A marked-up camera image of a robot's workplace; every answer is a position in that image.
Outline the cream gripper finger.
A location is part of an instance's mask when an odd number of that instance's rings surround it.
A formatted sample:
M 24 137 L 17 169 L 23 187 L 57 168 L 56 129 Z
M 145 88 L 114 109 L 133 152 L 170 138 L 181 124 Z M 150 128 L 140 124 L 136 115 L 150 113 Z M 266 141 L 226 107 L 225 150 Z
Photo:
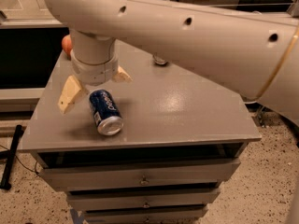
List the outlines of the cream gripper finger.
M 83 87 L 81 82 L 74 75 L 69 76 L 58 100 L 58 107 L 60 111 L 63 114 L 66 114 L 86 95 L 87 90 Z
M 117 69 L 116 74 L 113 76 L 112 80 L 114 82 L 132 82 L 132 78 L 129 76 L 129 74 L 121 67 L 119 66 Z

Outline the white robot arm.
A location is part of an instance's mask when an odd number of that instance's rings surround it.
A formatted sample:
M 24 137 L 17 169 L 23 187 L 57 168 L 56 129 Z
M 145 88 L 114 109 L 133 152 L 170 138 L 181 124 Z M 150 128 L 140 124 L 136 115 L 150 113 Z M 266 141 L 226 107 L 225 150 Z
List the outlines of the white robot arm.
M 114 74 L 115 40 L 161 57 L 299 125 L 299 21 L 164 0 L 44 0 L 67 26 L 76 77 Z

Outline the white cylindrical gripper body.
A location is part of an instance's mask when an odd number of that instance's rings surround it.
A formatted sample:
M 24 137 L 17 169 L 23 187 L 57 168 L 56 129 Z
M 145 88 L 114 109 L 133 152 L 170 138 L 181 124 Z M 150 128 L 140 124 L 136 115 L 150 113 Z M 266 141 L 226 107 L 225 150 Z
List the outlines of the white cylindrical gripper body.
M 118 70 L 118 57 L 99 64 L 88 64 L 78 60 L 71 52 L 71 62 L 74 76 L 83 84 L 97 86 L 112 79 Z

